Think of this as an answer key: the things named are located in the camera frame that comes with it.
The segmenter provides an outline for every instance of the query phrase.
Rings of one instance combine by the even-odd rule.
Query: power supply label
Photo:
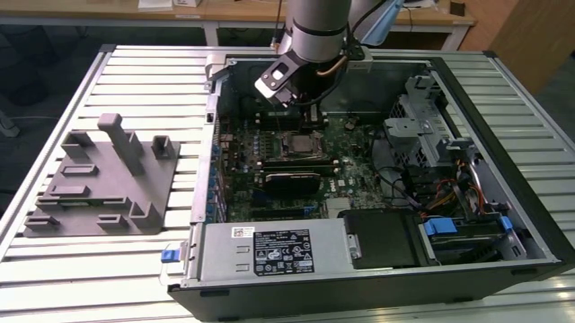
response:
[[[309,230],[255,232],[253,259],[257,276],[313,273]]]

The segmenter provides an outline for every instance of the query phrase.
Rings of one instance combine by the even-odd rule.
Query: white paper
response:
[[[404,3],[403,6],[409,8],[411,10],[429,8],[435,6],[435,0],[419,0],[415,2]]]
[[[172,0],[138,0],[138,11],[169,11],[172,10]]]

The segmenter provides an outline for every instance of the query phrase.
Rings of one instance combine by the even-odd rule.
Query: orange wire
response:
[[[451,178],[451,179],[448,179],[448,180],[441,180],[441,181],[437,183],[437,186],[436,186],[436,191],[437,191],[437,193],[435,194],[435,198],[437,198],[437,197],[439,197],[439,191],[441,190],[441,184],[443,184],[443,183],[447,183],[447,182],[455,182],[455,180]]]
[[[475,191],[475,194],[477,195],[479,212],[483,214],[485,212],[483,210],[483,205],[484,205],[483,192],[475,185],[471,185],[469,188]]]

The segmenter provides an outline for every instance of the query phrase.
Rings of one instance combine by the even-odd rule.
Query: aluminum extrusion table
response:
[[[0,221],[0,322],[194,322],[164,285],[177,282],[181,263],[161,266],[160,252],[188,237],[205,107],[205,65],[223,54],[265,54],[264,48],[117,46],[100,52]],[[375,50],[375,57],[437,52]],[[499,59],[480,52],[441,52],[447,65],[568,239],[575,242],[575,145]],[[164,230],[153,236],[24,238],[64,151],[69,130],[92,140],[104,112],[124,116],[141,141],[154,134],[181,142]],[[453,115],[464,134],[464,127]],[[265,322],[572,322],[573,272],[523,283],[480,301],[429,304],[265,319]]]

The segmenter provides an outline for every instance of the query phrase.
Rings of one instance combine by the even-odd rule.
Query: desk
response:
[[[412,26],[408,12],[400,12],[392,31],[449,34],[441,49],[457,50],[475,19],[444,13],[448,5],[440,0],[439,10],[412,10]],[[208,46],[217,46],[217,28],[273,28],[276,10],[275,0],[204,0],[199,7],[160,12],[138,12],[137,0],[1,0],[0,24],[201,27]]]

